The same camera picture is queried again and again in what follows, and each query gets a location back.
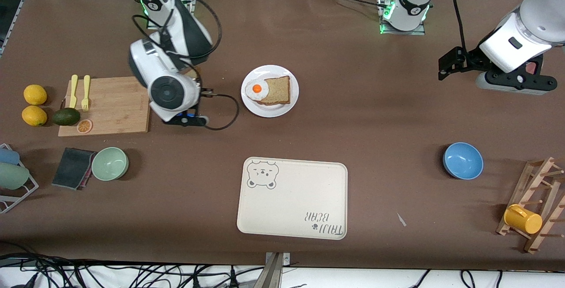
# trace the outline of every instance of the toast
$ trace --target toast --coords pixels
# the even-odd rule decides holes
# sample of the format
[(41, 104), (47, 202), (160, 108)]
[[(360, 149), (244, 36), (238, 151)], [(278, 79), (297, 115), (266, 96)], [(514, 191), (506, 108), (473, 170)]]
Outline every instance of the toast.
[(269, 94), (257, 101), (257, 103), (266, 106), (288, 104), (290, 103), (290, 76), (265, 79), (269, 85)]

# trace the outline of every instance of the bear face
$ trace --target bear face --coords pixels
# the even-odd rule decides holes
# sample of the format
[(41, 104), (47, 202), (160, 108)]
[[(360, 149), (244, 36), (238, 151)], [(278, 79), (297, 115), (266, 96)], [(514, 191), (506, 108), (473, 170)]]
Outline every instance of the bear face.
[(266, 186), (267, 189), (274, 189), (277, 186), (275, 178), (279, 173), (279, 167), (276, 163), (268, 163), (267, 161), (252, 161), (247, 167), (249, 174), (248, 186), (253, 188), (256, 186)]

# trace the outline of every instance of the yellow cup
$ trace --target yellow cup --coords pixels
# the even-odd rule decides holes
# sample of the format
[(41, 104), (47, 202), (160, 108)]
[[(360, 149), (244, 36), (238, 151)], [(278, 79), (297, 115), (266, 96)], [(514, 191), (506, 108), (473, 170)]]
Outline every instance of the yellow cup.
[(528, 234), (534, 234), (541, 228), (542, 219), (539, 214), (512, 204), (504, 212), (504, 223)]

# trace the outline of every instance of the brown table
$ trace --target brown table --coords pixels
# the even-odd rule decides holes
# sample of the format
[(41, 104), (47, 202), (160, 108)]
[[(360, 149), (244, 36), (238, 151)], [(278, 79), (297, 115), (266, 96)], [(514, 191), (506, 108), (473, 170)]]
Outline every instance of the brown table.
[[(476, 72), (438, 81), (437, 59), (460, 42), (452, 0), (433, 0), (424, 37), (381, 35), (376, 10), (347, 0), (206, 1), (224, 39), (200, 65), (205, 85), (238, 95), (249, 71), (278, 64), (298, 78), (294, 109), (275, 119), (243, 109), (221, 132), (155, 115), (149, 133), (131, 135), (59, 138), (56, 125), (29, 127), (20, 119), (26, 85), (48, 87), (52, 113), (74, 73), (131, 76), (129, 44), (141, 35), (133, 0), (26, 0), (0, 59), (0, 136), (41, 187), (0, 216), (0, 239), (66, 258), (261, 264), (267, 251), (290, 251), (304, 266), (563, 270), (562, 240), (524, 254), (520, 236), (494, 230), (524, 161), (565, 154), (565, 86), (535, 97), (478, 89)], [(520, 1), (459, 0), (468, 46)], [(210, 15), (197, 14), (215, 37)], [(549, 51), (545, 74), (561, 79), (564, 68), (561, 49)], [(202, 109), (215, 126), (234, 112), (223, 99)], [(444, 146), (456, 141), (481, 151), (478, 179), (442, 169)], [(50, 186), (64, 147), (109, 146), (131, 159), (122, 181), (93, 178), (81, 192)], [(344, 163), (345, 239), (239, 232), (250, 156)]]

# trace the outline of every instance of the paper scrap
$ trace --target paper scrap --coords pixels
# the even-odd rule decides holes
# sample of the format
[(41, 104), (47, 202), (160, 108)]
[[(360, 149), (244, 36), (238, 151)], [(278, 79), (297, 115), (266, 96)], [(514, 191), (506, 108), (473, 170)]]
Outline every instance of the paper scrap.
[(398, 219), (400, 220), (400, 222), (402, 223), (402, 225), (404, 227), (406, 227), (406, 222), (404, 222), (404, 220), (402, 219), (402, 217), (400, 216), (400, 214), (396, 213), (398, 215)]

